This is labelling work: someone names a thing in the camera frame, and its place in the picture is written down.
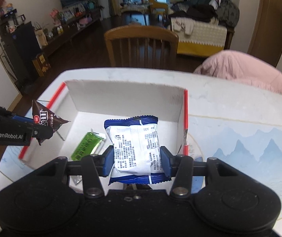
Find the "pile of clothes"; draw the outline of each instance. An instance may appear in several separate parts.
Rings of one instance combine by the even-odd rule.
[[[235,27],[240,18],[239,8],[232,0],[189,0],[174,4],[169,18],[184,17],[202,22],[219,21],[219,25]]]

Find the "metal bolt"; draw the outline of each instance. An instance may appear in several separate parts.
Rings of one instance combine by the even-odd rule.
[[[132,199],[131,197],[124,197],[123,200],[130,202],[130,201],[132,201],[133,199]]]
[[[89,196],[95,197],[101,194],[101,189],[96,188],[96,187],[88,188],[88,190],[86,191],[86,194]]]
[[[178,196],[184,196],[188,194],[188,190],[184,187],[176,187],[173,189],[173,193],[178,195]]]

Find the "pink jacket on chair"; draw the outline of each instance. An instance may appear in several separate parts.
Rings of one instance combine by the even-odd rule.
[[[282,73],[246,53],[224,50],[206,59],[195,71],[282,94]]]

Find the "floor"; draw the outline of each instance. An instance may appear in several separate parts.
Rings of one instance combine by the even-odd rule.
[[[47,86],[62,72],[69,69],[81,68],[101,68],[110,67],[108,53],[104,42],[103,34],[112,28],[126,24],[131,20],[130,15],[126,15],[123,21],[119,17],[113,17],[94,23],[91,27],[82,31],[81,34],[73,38],[72,44],[66,43],[59,50],[49,57],[52,69],[45,77],[39,78],[34,88],[28,95],[24,94],[21,101],[14,109],[14,113],[25,115],[33,99],[37,99]],[[142,15],[132,15],[132,20],[144,25]],[[161,22],[147,16],[147,24],[161,26]],[[177,56],[172,70],[193,72],[205,59],[190,56]],[[5,146],[0,146],[0,160],[3,156]]]

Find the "brown m&m's package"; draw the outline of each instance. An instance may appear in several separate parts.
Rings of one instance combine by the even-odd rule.
[[[50,126],[51,128],[53,128],[53,133],[55,133],[61,127],[61,125],[69,122],[56,116],[52,111],[50,111],[47,107],[43,106],[36,100],[32,101],[32,116],[33,121],[36,124]],[[37,138],[37,140],[41,145],[41,143],[43,143],[45,139]]]

